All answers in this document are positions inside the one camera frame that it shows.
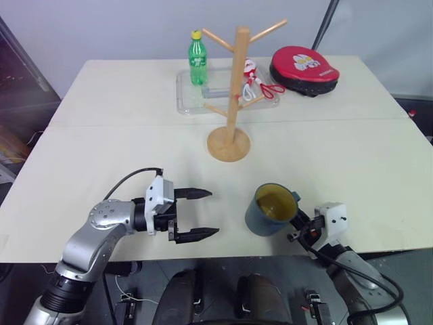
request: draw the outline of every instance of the plastic bottle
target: plastic bottle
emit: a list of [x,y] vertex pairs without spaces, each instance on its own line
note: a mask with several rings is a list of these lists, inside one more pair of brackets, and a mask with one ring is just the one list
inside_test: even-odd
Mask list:
[[206,48],[202,43],[202,32],[191,33],[192,43],[189,46],[189,75],[193,85],[203,85],[208,81],[206,69]]

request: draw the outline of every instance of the gray mug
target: gray mug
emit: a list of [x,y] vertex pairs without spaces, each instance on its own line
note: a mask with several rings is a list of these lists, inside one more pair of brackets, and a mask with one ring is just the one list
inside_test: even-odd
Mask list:
[[298,214],[298,193],[284,186],[267,183],[260,186],[245,213],[248,228],[256,235],[270,236]]

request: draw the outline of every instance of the bottle cap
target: bottle cap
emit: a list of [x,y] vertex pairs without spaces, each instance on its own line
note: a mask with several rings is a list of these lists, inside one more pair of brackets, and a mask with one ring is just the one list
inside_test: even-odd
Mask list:
[[201,39],[202,38],[202,31],[200,31],[200,30],[193,30],[191,32],[191,38],[192,39]]

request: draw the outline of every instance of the table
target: table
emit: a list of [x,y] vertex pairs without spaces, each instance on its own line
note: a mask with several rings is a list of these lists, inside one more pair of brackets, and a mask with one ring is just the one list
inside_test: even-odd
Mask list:
[[[365,110],[338,91],[343,82],[323,99],[288,93],[275,111],[260,111],[263,121],[257,110],[239,114],[239,127],[250,136],[252,148],[233,163],[207,153],[206,136],[223,119],[180,115],[169,96],[149,97],[152,105],[141,106],[151,91],[137,87],[134,78],[133,83],[122,79],[126,70],[133,74],[143,66],[159,66],[156,84],[162,82],[159,78],[174,82],[182,61],[88,62],[0,208],[0,262],[57,261],[64,243],[120,178],[155,166],[164,168],[175,187],[214,194],[179,201],[180,231],[221,230],[199,243],[179,245],[169,242],[167,233],[134,234],[119,242],[112,261],[304,254],[297,243],[286,240],[289,228],[263,238],[244,223],[255,189],[269,181],[296,190],[309,215],[327,201],[346,203],[350,224],[343,242],[360,253],[433,246],[431,145],[359,59],[329,60],[348,81],[355,73],[350,67],[357,66],[356,75],[365,78],[363,92],[374,94],[357,98]],[[129,102],[119,108],[118,97]],[[376,100],[384,111],[371,109],[378,107]],[[297,107],[300,103],[307,103],[304,110]],[[153,176],[128,180],[113,197],[143,196]]]

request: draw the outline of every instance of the red lid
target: red lid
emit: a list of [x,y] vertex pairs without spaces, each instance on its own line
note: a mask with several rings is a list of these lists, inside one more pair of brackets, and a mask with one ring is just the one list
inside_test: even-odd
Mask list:
[[302,46],[282,47],[272,57],[277,72],[286,78],[326,83],[340,76],[316,51]]

